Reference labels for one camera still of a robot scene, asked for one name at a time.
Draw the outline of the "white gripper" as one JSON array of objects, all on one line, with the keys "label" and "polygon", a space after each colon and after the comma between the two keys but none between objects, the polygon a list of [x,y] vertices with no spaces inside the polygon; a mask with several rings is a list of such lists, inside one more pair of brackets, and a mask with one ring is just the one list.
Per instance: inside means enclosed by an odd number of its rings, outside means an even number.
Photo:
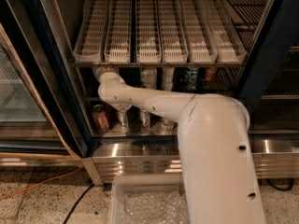
[{"label": "white gripper", "polygon": [[93,74],[97,81],[99,81],[100,76],[102,76],[104,73],[107,73],[107,72],[118,74],[119,69],[115,68],[115,67],[102,67],[102,66],[93,68]]}]

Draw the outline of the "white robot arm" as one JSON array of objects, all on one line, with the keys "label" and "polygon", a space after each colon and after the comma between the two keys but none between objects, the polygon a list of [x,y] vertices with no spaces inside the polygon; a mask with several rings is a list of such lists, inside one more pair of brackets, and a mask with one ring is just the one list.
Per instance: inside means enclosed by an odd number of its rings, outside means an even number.
[{"label": "white robot arm", "polygon": [[135,88],[94,68],[98,95],[119,111],[144,109],[178,125],[191,224],[266,224],[249,144],[249,112],[234,98]]}]

